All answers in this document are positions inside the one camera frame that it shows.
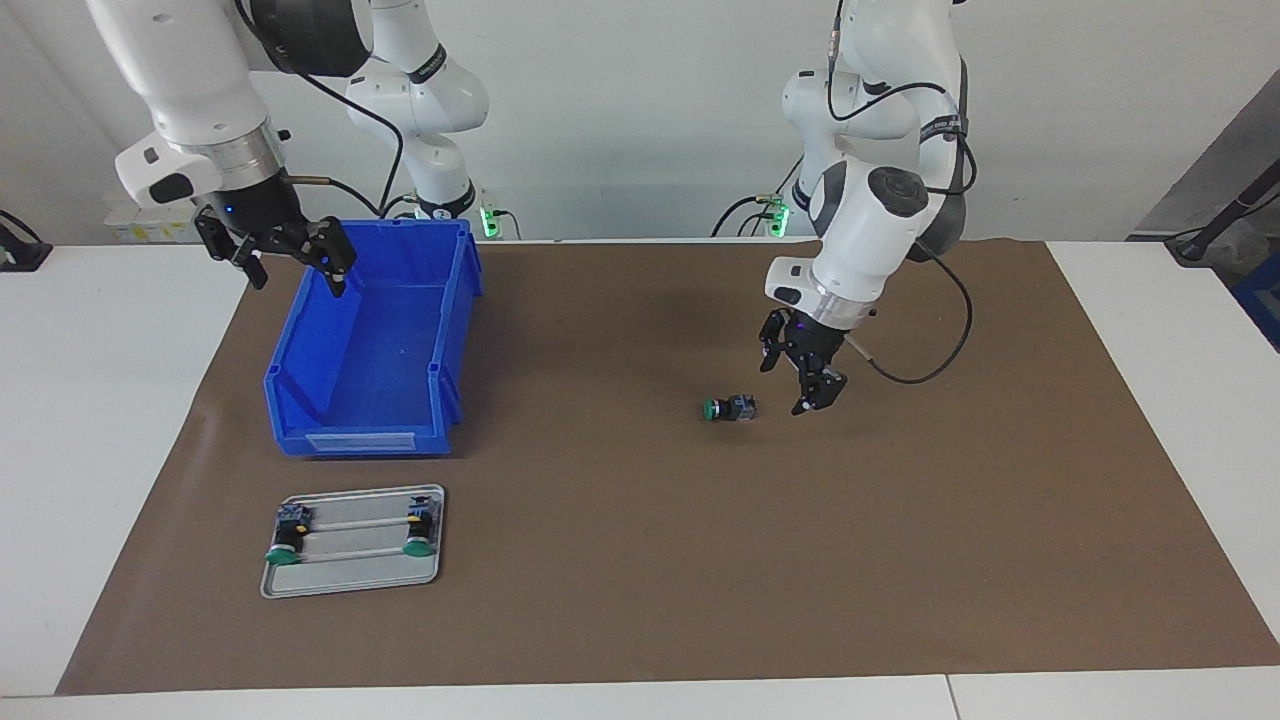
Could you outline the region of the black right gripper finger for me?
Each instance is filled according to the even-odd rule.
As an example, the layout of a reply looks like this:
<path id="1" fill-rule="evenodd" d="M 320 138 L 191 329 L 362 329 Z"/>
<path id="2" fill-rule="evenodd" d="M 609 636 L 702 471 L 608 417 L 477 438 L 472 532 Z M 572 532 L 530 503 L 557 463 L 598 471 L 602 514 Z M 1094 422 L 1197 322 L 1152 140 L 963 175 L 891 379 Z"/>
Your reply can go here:
<path id="1" fill-rule="evenodd" d="M 237 241 L 212 208 L 200 209 L 195 215 L 195 228 L 214 261 L 229 263 L 239 269 L 253 290 L 266 286 L 269 275 L 252 238 Z"/>
<path id="2" fill-rule="evenodd" d="M 287 222 L 270 229 L 265 252 L 293 258 L 319 272 L 335 299 L 346 293 L 347 275 L 358 256 L 335 217 L 325 217 L 319 222 Z"/>

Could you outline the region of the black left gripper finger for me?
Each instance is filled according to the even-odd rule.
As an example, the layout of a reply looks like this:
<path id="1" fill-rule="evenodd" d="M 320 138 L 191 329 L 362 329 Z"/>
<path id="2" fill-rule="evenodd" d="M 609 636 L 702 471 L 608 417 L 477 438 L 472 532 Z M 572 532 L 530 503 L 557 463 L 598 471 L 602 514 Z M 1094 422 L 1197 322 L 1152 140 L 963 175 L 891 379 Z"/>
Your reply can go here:
<path id="1" fill-rule="evenodd" d="M 823 360 L 799 360 L 796 369 L 800 396 L 792 407 L 794 416 L 829 407 L 849 382 L 844 373 Z"/>
<path id="2" fill-rule="evenodd" d="M 778 360 L 787 352 L 790 342 L 785 338 L 785 329 L 791 319 L 791 310 L 773 310 L 765 318 L 759 341 L 762 343 L 762 373 L 772 372 Z"/>

